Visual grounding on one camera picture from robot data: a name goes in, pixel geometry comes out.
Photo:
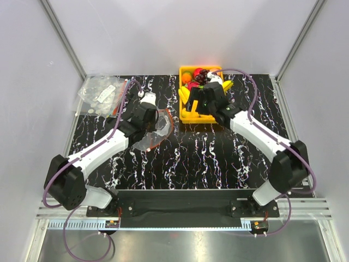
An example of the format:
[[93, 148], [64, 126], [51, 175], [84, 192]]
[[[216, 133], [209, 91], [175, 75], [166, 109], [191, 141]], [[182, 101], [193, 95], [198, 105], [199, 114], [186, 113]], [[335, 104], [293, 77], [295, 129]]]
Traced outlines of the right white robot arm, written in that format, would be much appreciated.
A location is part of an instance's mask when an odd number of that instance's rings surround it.
[[255, 120], [242, 106], [229, 101], [222, 84], [210, 82], [203, 87], [193, 87], [186, 103], [186, 110], [200, 115], [211, 115], [221, 126], [243, 136], [270, 161], [269, 175], [252, 194], [248, 211], [260, 216], [267, 204], [309, 176], [306, 145], [300, 140], [291, 142], [277, 135]]

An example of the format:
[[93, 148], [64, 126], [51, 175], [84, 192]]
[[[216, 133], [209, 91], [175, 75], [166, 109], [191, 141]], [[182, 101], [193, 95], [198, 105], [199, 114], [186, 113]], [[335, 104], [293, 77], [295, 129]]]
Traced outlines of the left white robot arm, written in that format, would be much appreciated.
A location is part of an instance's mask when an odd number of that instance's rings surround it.
[[85, 205], [98, 208], [106, 216], [114, 215], [118, 209], [116, 196], [107, 189], [87, 185], [86, 180], [112, 156], [154, 132], [158, 119], [158, 108], [142, 102], [130, 116], [117, 120], [115, 127], [95, 143], [66, 158], [60, 154], [55, 156], [44, 183], [44, 206], [70, 211]]

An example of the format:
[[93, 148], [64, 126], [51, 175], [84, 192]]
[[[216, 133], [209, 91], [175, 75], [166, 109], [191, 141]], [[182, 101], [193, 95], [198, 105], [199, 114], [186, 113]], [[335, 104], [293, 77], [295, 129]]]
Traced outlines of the clear zip bag orange zipper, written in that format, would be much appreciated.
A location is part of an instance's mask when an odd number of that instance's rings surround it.
[[145, 136], [133, 145], [139, 151], [149, 152], [166, 140], [173, 131], [173, 120], [168, 109], [159, 109], [154, 130], [147, 132]]

